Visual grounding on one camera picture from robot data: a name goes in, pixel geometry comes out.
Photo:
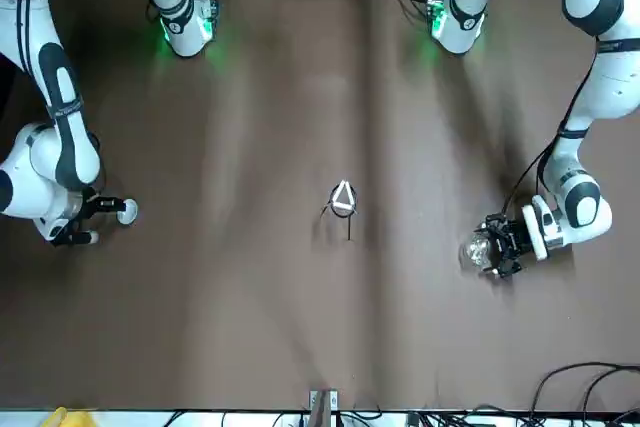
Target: clear plastic object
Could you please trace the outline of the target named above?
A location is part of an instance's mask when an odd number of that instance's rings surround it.
[[[460,246],[460,267],[466,270],[489,272],[493,270],[493,243],[480,232],[471,234]]]

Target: brown table surface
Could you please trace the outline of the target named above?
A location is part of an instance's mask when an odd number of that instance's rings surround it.
[[[464,58],[395,0],[222,2],[218,42],[183,60],[146,0],[52,0],[108,191],[141,210],[72,250],[1,219],[0,406],[297,409],[329,386],[342,408],[524,409],[553,368],[640,362],[637,116],[582,150],[611,233],[511,284],[458,267],[589,67],[560,0],[492,0]],[[43,114],[19,76],[3,147]],[[342,178],[352,242],[318,218]],[[541,407],[576,408],[593,375]],[[607,381],[592,408],[636,389]]]

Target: transparent sphere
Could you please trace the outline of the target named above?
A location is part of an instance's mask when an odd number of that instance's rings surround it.
[[[493,245],[484,234],[474,232],[460,246],[460,265],[462,268],[475,270],[491,270]]]

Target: yellow object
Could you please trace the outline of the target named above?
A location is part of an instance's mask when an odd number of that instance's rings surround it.
[[[88,412],[67,412],[60,407],[49,417],[42,427],[97,427]]]
[[[89,412],[70,412],[60,427],[97,427]]]

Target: green led light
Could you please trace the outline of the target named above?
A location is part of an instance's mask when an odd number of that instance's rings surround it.
[[[202,37],[205,40],[211,40],[213,38],[213,26],[211,25],[211,21],[202,20],[200,17],[196,17],[198,21],[198,27],[200,27],[200,32],[202,33]]]
[[[167,32],[167,28],[164,26],[164,22],[160,21],[160,25],[162,26],[162,30],[164,31],[164,40],[169,41],[169,32]]]
[[[434,39],[439,39],[444,29],[444,24],[447,21],[447,13],[442,9],[437,12],[431,22],[431,35]]]

